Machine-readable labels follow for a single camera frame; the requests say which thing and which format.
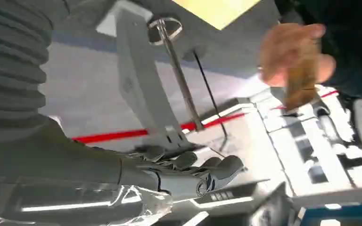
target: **robotic hand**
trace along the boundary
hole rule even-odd
[[[19,151],[0,149],[0,225],[150,225],[173,201],[221,188],[243,168],[235,156],[192,167],[192,152],[169,159],[157,146],[131,154],[87,147],[50,123],[27,146],[13,143]]]

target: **red stripe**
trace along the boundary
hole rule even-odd
[[[242,117],[245,115],[244,113],[235,114],[228,117],[222,117],[220,119],[214,120],[213,122],[210,122],[206,125],[204,125],[205,128],[209,128],[215,125],[220,124],[221,122],[230,121],[239,117]],[[195,124],[194,123],[186,123],[181,125],[182,129],[189,129],[189,130],[195,130]],[[132,137],[141,137],[148,135],[148,131],[146,129],[137,129],[137,130],[129,130],[129,131],[122,131],[122,132],[116,132],[116,133],[104,133],[104,134],[96,134],[96,135],[89,135],[89,136],[83,136],[83,137],[74,137],[73,140],[77,140],[79,142],[90,144],[90,143],[97,143],[97,142],[106,142],[111,140],[119,140],[119,139],[125,139],[125,138],[132,138]]]
[[[321,98],[328,97],[328,96],[331,96],[332,94],[336,94],[336,93],[338,93],[338,91],[334,90],[332,92],[329,92],[329,93],[326,93],[326,94],[322,95]],[[271,110],[276,110],[276,109],[285,109],[285,107],[280,105],[278,107],[272,108]]]

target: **dark shirt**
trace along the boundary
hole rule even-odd
[[[311,15],[308,23],[327,27],[322,51],[337,62],[333,76],[323,83],[362,98],[362,0],[299,0]]]

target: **black wire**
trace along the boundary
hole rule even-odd
[[[223,157],[223,158],[226,157],[226,156],[224,156],[223,154],[221,154],[221,152],[218,152],[218,151],[214,150],[212,147],[209,147],[209,148],[210,148],[210,150],[211,150],[212,152],[218,154],[219,156],[221,156],[221,157]]]
[[[195,56],[195,59],[196,59],[196,62],[198,64],[198,66],[199,66],[200,73],[202,74],[203,80],[205,81],[206,88],[207,88],[207,91],[209,92],[210,99],[212,100],[214,110],[216,111],[216,114],[218,115],[219,119],[221,120],[220,112],[218,110],[216,101],[214,100],[212,89],[210,88],[209,82],[207,81],[207,78],[206,78],[205,72],[203,71],[203,67],[202,67],[202,65],[200,63],[199,57],[197,56],[196,51],[193,51],[193,54]],[[227,134],[227,130],[225,129],[224,123],[222,121],[220,121],[220,125],[221,125],[222,132],[224,133],[224,141],[222,142],[222,144],[221,144],[221,146],[219,148],[219,151],[218,152],[215,151],[218,154],[220,154],[220,152],[222,152],[222,150],[224,149],[224,147],[225,147],[225,145],[227,144],[227,141],[228,141],[228,134]]]
[[[205,72],[203,71],[203,68],[202,68],[202,65],[200,63],[199,57],[197,56],[195,51],[193,51],[193,54],[195,56],[195,59],[196,59],[196,62],[198,64],[198,66],[199,66],[200,73],[202,74],[203,80],[205,81],[207,91],[209,92],[210,99],[212,100],[212,103],[213,103],[213,106],[214,106],[214,110],[216,111],[216,114],[219,116],[219,118],[221,118],[220,112],[219,112],[217,104],[216,104],[216,101],[214,100],[214,97],[213,97],[212,89],[210,88],[209,82],[207,81],[207,78],[206,78]],[[221,124],[222,131],[224,133],[224,136],[227,138],[228,134],[227,134],[227,130],[225,129],[225,126],[224,126],[223,122],[221,121],[220,124]]]

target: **metal pole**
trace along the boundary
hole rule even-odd
[[[188,88],[187,81],[185,80],[184,73],[182,72],[180,62],[178,61],[173,44],[168,37],[164,20],[159,19],[157,29],[159,30],[160,37],[163,40],[164,46],[166,47],[167,54],[170,57],[170,62],[173,66],[175,77],[177,78],[178,84],[181,88],[181,93],[184,97],[185,104],[187,105],[189,113],[192,117],[192,121],[196,125],[196,130],[203,130],[203,125],[199,119],[195,104],[193,103],[192,95]]]

